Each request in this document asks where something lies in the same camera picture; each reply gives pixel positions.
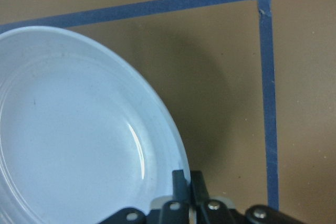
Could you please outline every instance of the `white bowl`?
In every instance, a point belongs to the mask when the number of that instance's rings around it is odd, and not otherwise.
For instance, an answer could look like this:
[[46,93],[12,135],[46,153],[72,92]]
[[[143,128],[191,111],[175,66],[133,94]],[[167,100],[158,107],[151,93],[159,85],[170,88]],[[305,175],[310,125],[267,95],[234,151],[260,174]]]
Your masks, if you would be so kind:
[[94,224],[190,179],[166,107],[128,63],[53,27],[0,35],[0,222]]

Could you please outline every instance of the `blue painter's tape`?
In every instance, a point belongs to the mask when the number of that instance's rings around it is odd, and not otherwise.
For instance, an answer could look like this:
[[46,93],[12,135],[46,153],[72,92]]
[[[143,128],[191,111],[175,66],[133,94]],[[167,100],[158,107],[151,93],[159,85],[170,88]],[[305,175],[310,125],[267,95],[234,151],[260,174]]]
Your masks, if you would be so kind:
[[244,0],[153,0],[129,5],[121,5],[84,12],[57,15],[0,25],[0,33],[23,26],[72,27],[118,19],[167,13],[210,5],[218,5]]
[[258,0],[268,205],[279,209],[278,144],[270,0]]

